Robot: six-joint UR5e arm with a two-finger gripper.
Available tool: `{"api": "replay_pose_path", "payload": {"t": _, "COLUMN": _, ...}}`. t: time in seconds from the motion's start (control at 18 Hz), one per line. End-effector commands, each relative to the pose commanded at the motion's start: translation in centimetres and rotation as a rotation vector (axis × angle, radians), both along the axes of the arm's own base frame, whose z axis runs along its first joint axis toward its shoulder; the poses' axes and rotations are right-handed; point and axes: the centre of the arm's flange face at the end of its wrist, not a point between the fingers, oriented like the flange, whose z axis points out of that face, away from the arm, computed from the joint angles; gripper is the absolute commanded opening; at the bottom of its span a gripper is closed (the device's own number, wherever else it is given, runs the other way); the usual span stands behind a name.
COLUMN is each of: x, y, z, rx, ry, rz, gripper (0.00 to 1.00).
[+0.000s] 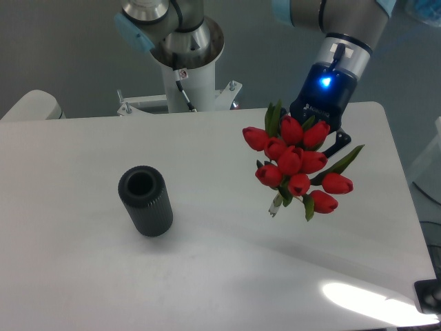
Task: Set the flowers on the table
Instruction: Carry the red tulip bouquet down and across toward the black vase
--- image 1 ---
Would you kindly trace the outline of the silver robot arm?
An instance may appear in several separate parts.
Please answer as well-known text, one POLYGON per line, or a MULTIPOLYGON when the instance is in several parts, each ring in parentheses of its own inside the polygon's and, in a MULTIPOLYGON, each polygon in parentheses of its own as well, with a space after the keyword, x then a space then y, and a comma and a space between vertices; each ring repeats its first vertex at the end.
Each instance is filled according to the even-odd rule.
MULTIPOLYGON (((393 1, 273 1, 274 16, 291 26, 321 31, 325 39, 289 113, 329 124, 331 157, 351 137, 342 115, 391 17, 393 1)), ((215 89, 215 63, 223 52, 220 26, 202 1, 123 1, 114 24, 125 42, 160 65, 169 112, 228 110, 240 91, 231 81, 215 89)))

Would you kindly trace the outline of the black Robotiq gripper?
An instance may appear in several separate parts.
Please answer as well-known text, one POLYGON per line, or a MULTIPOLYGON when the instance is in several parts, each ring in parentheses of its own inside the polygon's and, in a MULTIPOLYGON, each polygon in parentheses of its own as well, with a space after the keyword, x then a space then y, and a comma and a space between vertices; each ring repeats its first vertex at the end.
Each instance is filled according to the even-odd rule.
POLYGON ((326 157, 334 156, 351 143, 351 136, 340 127, 357 84, 357 79, 350 74, 316 63, 289 107, 290 115, 301 124, 314 116, 315 122, 325 121, 331 128, 339 128, 335 143, 323 152, 326 157))

